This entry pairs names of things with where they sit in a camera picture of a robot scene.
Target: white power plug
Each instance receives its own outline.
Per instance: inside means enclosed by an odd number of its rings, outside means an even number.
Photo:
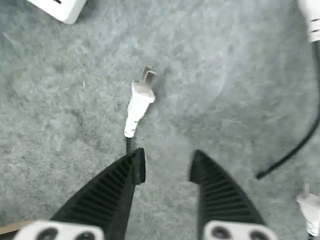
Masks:
[[[65,24],[74,24],[87,0],[27,0]]]
[[[310,185],[305,183],[303,192],[296,197],[300,209],[306,220],[306,231],[314,236],[319,236],[320,230],[320,196],[310,193]]]
[[[320,1],[298,0],[300,10],[305,17],[310,42],[320,40]]]
[[[133,138],[140,119],[145,115],[148,107],[156,96],[152,90],[151,83],[156,73],[151,67],[145,66],[142,70],[142,82],[131,84],[132,95],[128,105],[128,117],[125,121],[124,136]]]

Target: power strip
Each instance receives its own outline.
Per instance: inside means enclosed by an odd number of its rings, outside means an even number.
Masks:
[[[87,0],[27,0],[65,24],[74,24]]]

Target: gray carpet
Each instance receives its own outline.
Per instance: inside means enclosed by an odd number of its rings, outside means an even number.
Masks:
[[[147,154],[126,239],[192,240],[201,149],[243,187],[279,239],[306,239],[295,201],[319,192],[320,132],[306,27],[295,0],[88,0],[74,25],[23,0],[0,1],[0,226],[49,218],[125,153],[131,81],[157,71],[136,147]]]

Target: metal prong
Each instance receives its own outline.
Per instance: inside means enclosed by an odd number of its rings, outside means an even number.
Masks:
[[[145,66],[142,70],[142,81],[147,84],[151,84],[152,80],[156,76],[156,72],[153,70],[152,67]]]
[[[310,193],[310,184],[308,182],[305,182],[304,185],[303,185],[303,195],[302,197],[304,199],[306,199],[308,197]]]

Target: ridged black grip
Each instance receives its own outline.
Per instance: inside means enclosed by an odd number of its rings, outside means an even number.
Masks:
[[[135,186],[146,179],[145,151],[115,161],[71,197],[53,221],[102,228],[105,239],[125,238]]]
[[[194,153],[190,181],[199,185],[199,240],[205,224],[212,220],[266,225],[238,184],[200,150]]]

